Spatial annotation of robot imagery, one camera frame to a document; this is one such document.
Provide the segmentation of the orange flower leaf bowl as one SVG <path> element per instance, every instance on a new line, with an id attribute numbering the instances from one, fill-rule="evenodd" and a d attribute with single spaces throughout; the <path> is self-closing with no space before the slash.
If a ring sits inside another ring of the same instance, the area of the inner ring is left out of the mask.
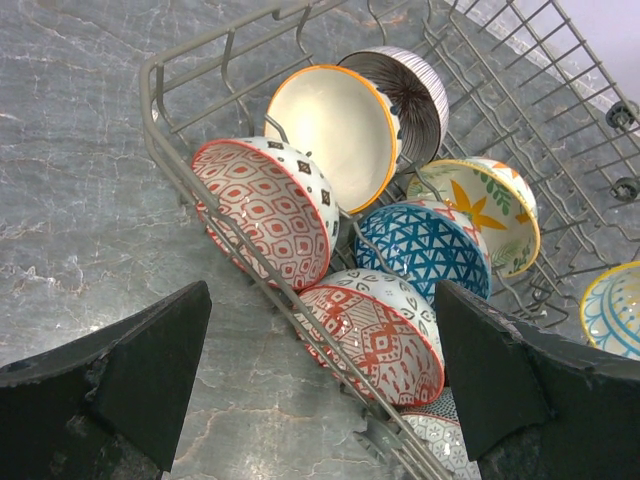
<path id="1" fill-rule="evenodd" d="M 441 198 L 479 229 L 492 267 L 504 277 L 525 272 L 541 247 L 533 191 L 516 170 L 484 157 L 441 159 L 420 168 L 406 196 Z"/>

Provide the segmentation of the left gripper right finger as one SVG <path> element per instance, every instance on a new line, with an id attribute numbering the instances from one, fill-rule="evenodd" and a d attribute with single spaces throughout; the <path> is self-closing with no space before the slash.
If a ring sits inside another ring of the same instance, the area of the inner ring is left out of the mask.
<path id="1" fill-rule="evenodd" d="M 639 363 L 441 281 L 435 310 L 467 454 L 484 479 L 636 479 Z"/>

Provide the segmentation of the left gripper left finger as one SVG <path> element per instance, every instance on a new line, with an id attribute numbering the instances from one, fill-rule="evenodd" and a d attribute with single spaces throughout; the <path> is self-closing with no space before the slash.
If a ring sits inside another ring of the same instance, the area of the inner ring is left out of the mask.
<path id="1" fill-rule="evenodd" d="M 4 479 L 159 479 L 171 470 L 212 308 L 193 282 L 1 369 Z"/>

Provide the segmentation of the yellow rim blue pattern bowl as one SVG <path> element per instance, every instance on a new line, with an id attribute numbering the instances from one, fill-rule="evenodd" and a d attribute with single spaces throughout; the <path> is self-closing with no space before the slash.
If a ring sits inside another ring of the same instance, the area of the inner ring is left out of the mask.
<path id="1" fill-rule="evenodd" d="M 582 297 L 579 316 L 593 347 L 639 360 L 639 262 L 599 275 Z"/>

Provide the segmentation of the purple striped bowl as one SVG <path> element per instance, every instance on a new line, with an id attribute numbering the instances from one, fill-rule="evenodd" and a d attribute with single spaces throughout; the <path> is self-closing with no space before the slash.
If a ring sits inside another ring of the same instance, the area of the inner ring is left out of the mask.
<path id="1" fill-rule="evenodd" d="M 426 164 L 435 159 L 448 130 L 449 100 L 423 57 L 396 46 L 375 46 L 346 55 L 338 65 L 373 82 L 397 107 L 407 160 Z"/>

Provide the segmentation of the grey wire dish rack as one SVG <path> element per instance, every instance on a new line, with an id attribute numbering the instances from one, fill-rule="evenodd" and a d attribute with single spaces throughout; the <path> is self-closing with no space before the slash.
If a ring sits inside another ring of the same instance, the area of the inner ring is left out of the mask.
<path id="1" fill-rule="evenodd" d="M 186 163 L 206 139 L 253 134 L 298 67 L 382 43 L 422 56 L 450 101 L 444 157 L 486 155 L 536 195 L 535 263 L 494 280 L 494 304 L 578 341 L 578 304 L 601 272 L 639 256 L 639 96 L 623 87 L 565 1 L 163 1 L 140 74 L 144 140 L 193 206 Z M 256 245 L 222 226 L 210 291 L 232 326 L 274 319 L 262 343 L 236 340 L 203 362 L 175 479 L 437 479 L 396 422 L 334 377 L 295 334 L 281 277 L 246 284 Z"/>

